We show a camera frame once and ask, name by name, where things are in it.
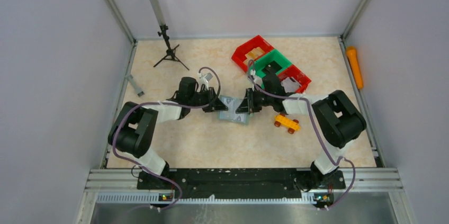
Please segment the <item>green card holder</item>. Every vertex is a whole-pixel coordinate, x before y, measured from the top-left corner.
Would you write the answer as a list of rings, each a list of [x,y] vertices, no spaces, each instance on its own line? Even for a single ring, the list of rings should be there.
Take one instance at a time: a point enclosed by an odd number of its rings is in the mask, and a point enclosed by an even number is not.
[[[218,119],[244,125],[249,124],[249,114],[236,113],[236,109],[243,101],[242,99],[221,95],[220,101],[226,105],[228,110],[219,111]]]

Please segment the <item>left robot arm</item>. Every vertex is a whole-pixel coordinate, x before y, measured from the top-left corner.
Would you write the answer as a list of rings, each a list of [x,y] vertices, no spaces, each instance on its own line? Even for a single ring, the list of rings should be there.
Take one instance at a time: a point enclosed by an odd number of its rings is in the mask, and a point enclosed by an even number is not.
[[[126,159],[148,174],[166,177],[169,164],[152,148],[155,127],[166,121],[185,118],[198,107],[205,113],[226,111],[213,87],[199,84],[193,77],[183,77],[174,95],[161,103],[139,105],[126,102],[108,135],[108,143]]]

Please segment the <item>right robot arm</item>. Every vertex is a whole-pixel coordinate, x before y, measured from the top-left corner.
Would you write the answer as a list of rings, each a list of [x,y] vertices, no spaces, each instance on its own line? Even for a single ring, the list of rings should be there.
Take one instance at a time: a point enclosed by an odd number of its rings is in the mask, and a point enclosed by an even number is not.
[[[256,113],[270,106],[279,114],[307,114],[322,148],[310,166],[310,179],[323,183],[335,173],[349,146],[366,129],[366,120],[341,90],[310,96],[287,92],[276,75],[267,75],[262,82],[263,87],[253,84],[246,89],[236,113]]]

